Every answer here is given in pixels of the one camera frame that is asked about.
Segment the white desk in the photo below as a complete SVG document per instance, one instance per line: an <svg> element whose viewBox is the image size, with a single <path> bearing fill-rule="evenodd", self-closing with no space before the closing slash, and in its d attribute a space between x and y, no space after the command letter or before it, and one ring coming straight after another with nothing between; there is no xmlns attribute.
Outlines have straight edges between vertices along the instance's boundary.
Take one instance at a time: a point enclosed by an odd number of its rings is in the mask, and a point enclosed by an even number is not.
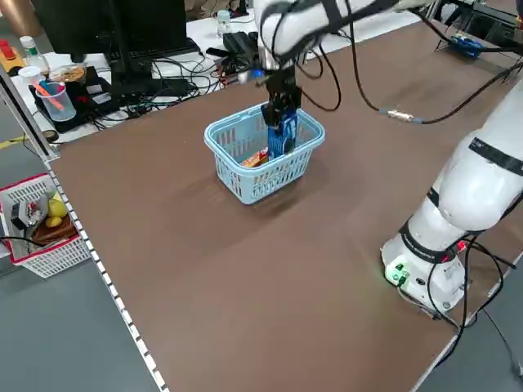
<svg viewBox="0 0 523 392"><path fill-rule="evenodd" d="M233 19L231 22L231 27L233 31L244 31L250 32L256 30L256 25L253 18L253 10L249 10L249 16L244 16L241 18ZM411 25L418 21L418 18L408 12L402 13L392 13L386 12L380 15L371 16L367 19L360 20L355 23L355 39L357 42L364 41L369 38L376 37L378 35L388 33L389 31L398 29L400 27ZM203 20L196 20L187 24L187 35L194 39L194 41L199 45L202 52L209 47L223 48L222 39L217 36L217 22L213 18L207 18ZM327 36L323 41L323 46L326 52L336 51L342 47L348 46L348 41L344 38ZM52 69L55 69L62 65L71 64L71 59L69 55L58 55L54 52L47 53L45 55L49 61L49 65ZM190 69L194 67L197 62L202 60L202 57L197 53L190 53L187 55L173 57L177 61L196 61L185 63L184 66ZM110 71L108 70L109 66L105 61L105 57L102 54L92 54L88 55L86 58L87 66L94 66L98 70L98 74L105 78L108 82L111 81ZM207 57L202 63L203 69L207 69L213 65L213 58ZM158 63L159 70L163 77L176 77L181 76L181 70L175 65L169 65L165 63ZM215 78L210 76L210 70L206 76L210 77L213 81L216 81ZM29 89L26 85L23 84L20 77L14 77L13 83L15 84L17 90L24 99L25 104L28 106L31 113L37 111L37 107L34 103L34 99L31 96ZM207 81L201 79L199 82L195 79L194 82L201 87L207 86ZM170 101L169 98L158 98L158 101ZM107 116L108 118L121 118L125 119L127 115L124 112L117 112ZM44 130L52 128L52 125L46 120L46 118L40 113L36 113L34 118L37 124ZM118 122L114 121L103 121L100 120L100 123L106 127L112 127ZM68 141L76 140L81 137L91 135L92 133L98 132L99 130L92 124L88 123L77 127L72 131L60 134L60 139L58 142L65 143Z"/></svg>

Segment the blue package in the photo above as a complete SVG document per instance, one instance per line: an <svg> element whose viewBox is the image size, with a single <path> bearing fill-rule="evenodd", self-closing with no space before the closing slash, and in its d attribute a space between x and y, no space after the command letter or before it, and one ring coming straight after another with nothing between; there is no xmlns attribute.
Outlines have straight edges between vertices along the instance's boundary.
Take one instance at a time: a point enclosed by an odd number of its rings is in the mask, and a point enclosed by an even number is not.
<svg viewBox="0 0 523 392"><path fill-rule="evenodd" d="M474 41L473 39L461 34L455 34L450 37L450 39L457 44L452 48L459 50L466 56L476 58L480 55L481 49L483 48L483 45L481 45L478 41Z"/></svg>
<svg viewBox="0 0 523 392"><path fill-rule="evenodd" d="M288 154L296 144L297 113L296 110L286 112L278 127L269 126L269 160Z"/></svg>

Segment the yellow fruit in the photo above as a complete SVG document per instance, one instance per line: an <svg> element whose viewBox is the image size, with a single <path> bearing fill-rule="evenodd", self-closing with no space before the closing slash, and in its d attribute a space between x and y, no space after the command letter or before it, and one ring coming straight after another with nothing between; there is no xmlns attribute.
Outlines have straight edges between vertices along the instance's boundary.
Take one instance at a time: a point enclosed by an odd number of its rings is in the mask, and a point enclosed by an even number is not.
<svg viewBox="0 0 523 392"><path fill-rule="evenodd" d="M63 218L67 215L67 208L65 207L64 202L52 198L51 200L49 200L49 212L47 214L50 217L58 216L60 218Z"/></svg>
<svg viewBox="0 0 523 392"><path fill-rule="evenodd" d="M60 226L61 223L62 223L62 218L60 218L59 216L50 216L46 219L46 226L49 229Z"/></svg>

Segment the red basket rim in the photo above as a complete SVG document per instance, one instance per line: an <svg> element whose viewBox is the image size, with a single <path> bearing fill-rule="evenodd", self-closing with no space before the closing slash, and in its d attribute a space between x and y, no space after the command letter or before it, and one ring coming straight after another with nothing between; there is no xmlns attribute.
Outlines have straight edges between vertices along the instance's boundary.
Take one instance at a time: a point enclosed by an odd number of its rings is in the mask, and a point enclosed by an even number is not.
<svg viewBox="0 0 523 392"><path fill-rule="evenodd" d="M67 239L63 243L57 243L56 245L53 245L52 247L49 247L48 249L43 249L41 251L36 251L35 253L31 253L30 255L24 256L21 259L15 259L15 257L13 256L13 250L12 250L12 247L11 247L11 241L7 240L6 243L7 243L7 247L11 251L11 254L9 255L9 258L11 259L11 263L13 265L18 265L18 264L26 261L27 259L29 259L31 257L44 255L44 254L46 254L46 253L48 253L50 251L54 251L58 247L63 247L64 245L67 245L68 243L71 243L72 241L74 241L75 239L77 239L79 237L80 237L80 234L75 234L73 237L70 237L69 239Z"/></svg>
<svg viewBox="0 0 523 392"><path fill-rule="evenodd" d="M37 179L39 177L42 177L42 176L49 176L49 174L48 173L40 173L40 174L37 174L35 176L28 177L28 178L26 178L24 180L20 180L20 181L14 182L14 183L12 183L12 184L10 184L8 186L4 186L3 188L0 188L0 192L3 192L4 190L8 190L10 188L13 188L13 187L15 187L17 185L24 184L25 182L28 182L28 181L31 181L31 180L35 180L35 179Z"/></svg>

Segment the plastic basket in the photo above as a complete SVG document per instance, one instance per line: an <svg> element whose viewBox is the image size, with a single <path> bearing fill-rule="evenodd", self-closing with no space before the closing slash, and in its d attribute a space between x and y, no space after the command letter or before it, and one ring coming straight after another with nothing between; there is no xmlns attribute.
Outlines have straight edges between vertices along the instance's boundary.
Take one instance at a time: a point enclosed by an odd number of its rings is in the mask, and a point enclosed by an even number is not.
<svg viewBox="0 0 523 392"><path fill-rule="evenodd" d="M204 141L214 153L218 177L243 204L255 203L303 176L312 150L325 139L321 124L299 109L294 151L260 167L242 167L243 160L267 147L261 106L223 118L205 130Z"/></svg>
<svg viewBox="0 0 523 392"><path fill-rule="evenodd" d="M0 189L0 217L5 235L23 236L11 223L11 208L15 203L22 200L36 202L47 189L54 188L51 177L44 173ZM11 252L11 263L21 265L41 278L49 278L90 257L79 235L30 254L25 241L11 240L6 243Z"/></svg>

